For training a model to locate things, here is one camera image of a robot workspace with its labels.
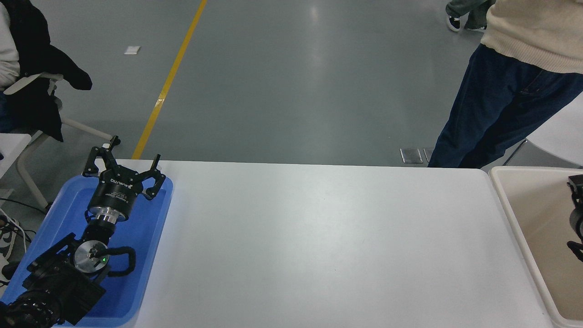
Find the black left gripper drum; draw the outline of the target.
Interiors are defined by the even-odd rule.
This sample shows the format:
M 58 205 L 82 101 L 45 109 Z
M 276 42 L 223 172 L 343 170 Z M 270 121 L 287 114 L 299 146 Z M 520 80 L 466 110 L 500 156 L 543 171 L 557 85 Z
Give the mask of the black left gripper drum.
M 119 218 L 129 218 L 143 190 L 142 181 L 137 177 L 137 171 L 123 166 L 102 171 L 87 210 L 96 215 L 100 210 L 109 208 L 118 212 Z

